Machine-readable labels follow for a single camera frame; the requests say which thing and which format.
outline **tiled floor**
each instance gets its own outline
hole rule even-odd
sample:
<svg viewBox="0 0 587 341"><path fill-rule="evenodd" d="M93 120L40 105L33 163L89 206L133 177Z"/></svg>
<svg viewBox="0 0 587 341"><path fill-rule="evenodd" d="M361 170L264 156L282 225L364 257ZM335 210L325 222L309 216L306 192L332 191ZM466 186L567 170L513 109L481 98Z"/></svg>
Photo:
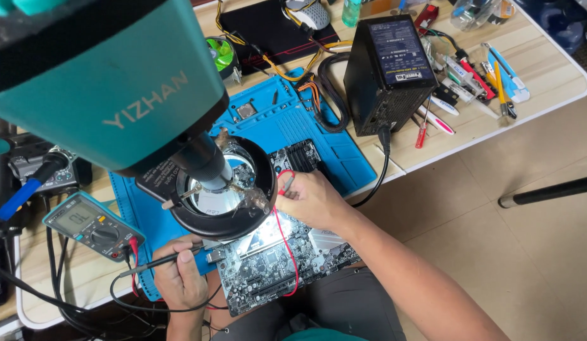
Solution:
<svg viewBox="0 0 587 341"><path fill-rule="evenodd" d="M587 97L385 184L362 211L451 275L513 340L585 341L587 194L495 202L583 176ZM408 340L424 340L401 320Z"/></svg>

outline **fan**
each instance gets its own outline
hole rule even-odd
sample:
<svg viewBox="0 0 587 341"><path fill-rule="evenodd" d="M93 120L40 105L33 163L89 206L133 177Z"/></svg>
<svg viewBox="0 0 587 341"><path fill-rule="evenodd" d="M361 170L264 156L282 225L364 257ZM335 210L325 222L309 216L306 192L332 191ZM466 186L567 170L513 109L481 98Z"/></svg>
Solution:
<svg viewBox="0 0 587 341"><path fill-rule="evenodd" d="M241 84L241 65L229 41L220 37L208 37L206 41L224 85L230 87Z"/></svg>

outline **screwdriver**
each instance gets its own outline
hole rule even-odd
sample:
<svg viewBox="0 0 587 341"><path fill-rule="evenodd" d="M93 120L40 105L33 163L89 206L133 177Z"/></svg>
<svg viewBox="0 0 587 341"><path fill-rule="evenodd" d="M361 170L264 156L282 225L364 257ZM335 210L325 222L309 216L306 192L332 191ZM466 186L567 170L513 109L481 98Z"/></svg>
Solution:
<svg viewBox="0 0 587 341"><path fill-rule="evenodd" d="M200 249L202 249L204 246L195 246L194 248L191 248L191 252L196 252L199 251ZM140 266L134 267L131 270L127 270L125 272L122 272L119 277L123 278L129 275L133 275L133 274L137 274L139 272L142 272L144 270L147 269L152 269L153 267L165 264L165 263L169 263L170 261L174 261L178 258L178 254L179 253L175 253L175 254L170 254L168 256L165 256L163 258L159 258L157 260L153 260L150 263L146 263L146 264L142 264Z"/></svg>
<svg viewBox="0 0 587 341"><path fill-rule="evenodd" d="M428 96L428 104L426 105L426 112L428 112L428 110L431 108L431 97L432 96L433 96L432 93ZM424 116L424 122L422 122L422 124L420 125L420 131L418 132L418 140L415 141L415 147L418 149L422 148L422 145L424 144L424 136L426 135L426 128L427 128L426 120L428 120L428 115Z"/></svg>

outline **mouse pad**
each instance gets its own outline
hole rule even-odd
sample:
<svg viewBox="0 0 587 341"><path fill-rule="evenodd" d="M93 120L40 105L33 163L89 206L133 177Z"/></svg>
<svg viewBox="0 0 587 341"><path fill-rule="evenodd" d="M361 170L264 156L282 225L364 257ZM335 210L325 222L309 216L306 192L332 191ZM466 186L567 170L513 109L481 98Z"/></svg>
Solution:
<svg viewBox="0 0 587 341"><path fill-rule="evenodd" d="M298 58L313 55L319 47L307 39L307 34L287 19L278 0L267 0L242 9L224 12L220 16L222 27L230 33L236 31L248 43L258 45L270 60L281 65ZM339 40L329 24L315 32L314 38L322 44ZM233 44L241 63L242 73L249 75L270 67L250 46Z"/></svg>

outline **knob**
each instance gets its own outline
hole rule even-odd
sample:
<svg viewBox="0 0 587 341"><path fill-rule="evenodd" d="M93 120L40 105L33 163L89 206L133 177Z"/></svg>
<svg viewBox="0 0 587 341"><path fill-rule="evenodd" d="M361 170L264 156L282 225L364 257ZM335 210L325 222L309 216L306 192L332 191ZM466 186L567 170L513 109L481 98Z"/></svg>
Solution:
<svg viewBox="0 0 587 341"><path fill-rule="evenodd" d="M91 239L99 245L114 244L119 240L119 230L111 226L103 226L93 230Z"/></svg>

